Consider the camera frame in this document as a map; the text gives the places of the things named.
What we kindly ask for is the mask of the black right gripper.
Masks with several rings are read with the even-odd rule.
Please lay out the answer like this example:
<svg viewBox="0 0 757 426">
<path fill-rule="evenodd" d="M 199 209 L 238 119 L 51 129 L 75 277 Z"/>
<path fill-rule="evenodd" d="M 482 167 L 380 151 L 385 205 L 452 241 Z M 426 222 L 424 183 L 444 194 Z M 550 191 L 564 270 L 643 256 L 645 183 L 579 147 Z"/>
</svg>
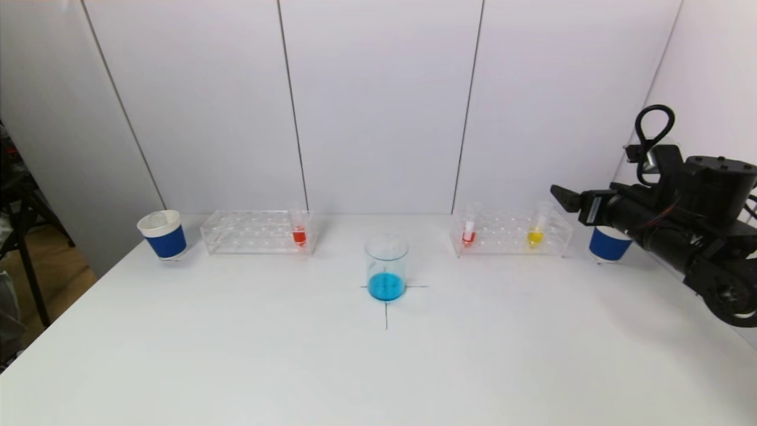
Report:
<svg viewBox="0 0 757 426">
<path fill-rule="evenodd" d="M 586 191 L 582 194 L 559 185 L 551 186 L 554 199 L 568 213 L 594 229 L 590 251 L 628 251 L 632 244 L 647 251 L 645 236 L 654 218 L 651 200 L 640 191 Z"/>
</svg>

